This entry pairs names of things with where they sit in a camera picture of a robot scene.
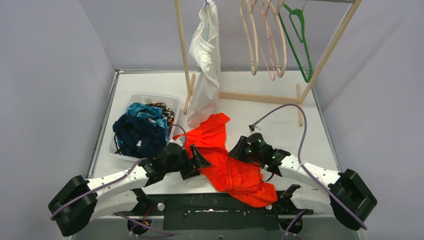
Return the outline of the blue patterned shorts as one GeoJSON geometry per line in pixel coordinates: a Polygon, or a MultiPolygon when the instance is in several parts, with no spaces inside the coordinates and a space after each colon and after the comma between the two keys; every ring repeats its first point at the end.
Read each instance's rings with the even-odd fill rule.
{"type": "Polygon", "coordinates": [[[165,135],[167,128],[163,128],[162,109],[147,106],[148,103],[132,103],[124,115],[121,116],[123,125],[128,125],[138,132],[146,134],[165,135]]]}

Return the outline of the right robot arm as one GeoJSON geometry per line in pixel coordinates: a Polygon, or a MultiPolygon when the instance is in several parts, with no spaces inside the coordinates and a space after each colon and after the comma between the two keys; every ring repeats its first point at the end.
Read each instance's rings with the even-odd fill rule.
{"type": "Polygon", "coordinates": [[[256,163],[277,176],[297,180],[309,189],[296,187],[281,199],[282,209],[295,213],[298,209],[333,215],[345,227],[366,229],[365,220],[378,201],[360,175],[326,169],[299,160],[294,154],[272,147],[259,132],[241,136],[228,155],[244,163],[256,163]]]}

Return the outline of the wooden hanger orange shorts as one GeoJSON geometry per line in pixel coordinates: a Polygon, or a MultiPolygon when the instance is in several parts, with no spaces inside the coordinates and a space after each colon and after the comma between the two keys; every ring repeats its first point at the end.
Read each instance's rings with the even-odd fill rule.
{"type": "Polygon", "coordinates": [[[240,18],[247,40],[248,53],[250,57],[250,72],[253,76],[257,74],[259,67],[258,35],[253,15],[253,8],[256,2],[256,0],[254,0],[253,3],[249,0],[241,0],[239,7],[240,18]]]}

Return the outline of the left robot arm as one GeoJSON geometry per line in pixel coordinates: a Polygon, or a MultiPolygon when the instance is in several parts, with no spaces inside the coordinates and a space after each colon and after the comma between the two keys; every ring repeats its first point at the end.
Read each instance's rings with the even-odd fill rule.
{"type": "Polygon", "coordinates": [[[211,165],[195,145],[185,149],[170,143],[129,169],[99,178],[72,177],[48,204],[50,219],[64,237],[69,237],[103,216],[143,213],[149,205],[143,188],[162,181],[168,173],[178,172],[183,180],[195,177],[211,165]]]}

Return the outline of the blue wire hanger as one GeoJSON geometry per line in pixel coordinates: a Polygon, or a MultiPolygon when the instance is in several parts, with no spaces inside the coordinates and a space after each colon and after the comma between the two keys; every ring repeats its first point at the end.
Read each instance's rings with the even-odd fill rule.
{"type": "Polygon", "coordinates": [[[209,15],[210,15],[210,1],[205,0],[205,4],[204,4],[204,28],[203,28],[204,29],[203,39],[204,39],[205,42],[208,42],[209,34],[210,34],[209,15]]]}

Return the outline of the camouflage orange black shorts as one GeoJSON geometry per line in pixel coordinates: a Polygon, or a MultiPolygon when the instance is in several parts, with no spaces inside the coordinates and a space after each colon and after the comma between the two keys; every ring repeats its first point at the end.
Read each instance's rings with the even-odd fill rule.
{"type": "Polygon", "coordinates": [[[170,125],[174,123],[175,120],[175,113],[173,110],[171,110],[165,103],[162,102],[155,102],[155,103],[149,103],[147,104],[148,107],[154,107],[156,109],[162,109],[162,125],[163,128],[166,129],[170,125]]]}

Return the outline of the white shorts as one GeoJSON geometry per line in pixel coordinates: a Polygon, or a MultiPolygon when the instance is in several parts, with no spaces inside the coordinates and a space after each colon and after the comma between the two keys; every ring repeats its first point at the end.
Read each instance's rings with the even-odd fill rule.
{"type": "Polygon", "coordinates": [[[218,104],[220,92],[221,54],[219,46],[219,18],[215,2],[209,0],[210,32],[204,41],[205,2],[199,11],[200,23],[195,30],[189,54],[200,68],[193,95],[188,104],[187,125],[198,127],[213,113],[218,104]]]}

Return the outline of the wooden hanger navy shorts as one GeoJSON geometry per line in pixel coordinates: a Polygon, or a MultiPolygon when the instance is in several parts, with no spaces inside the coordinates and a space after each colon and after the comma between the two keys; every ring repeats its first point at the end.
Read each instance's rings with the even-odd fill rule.
{"type": "Polygon", "coordinates": [[[285,3],[284,0],[277,0],[274,5],[271,0],[263,0],[261,9],[263,10],[263,21],[266,28],[266,36],[270,50],[270,63],[272,65],[273,75],[271,78],[274,81],[276,78],[282,78],[286,72],[288,64],[287,42],[284,33],[283,25],[279,18],[279,10],[285,3]],[[277,38],[280,43],[276,44],[273,36],[270,22],[275,22],[277,27],[277,38]]]}

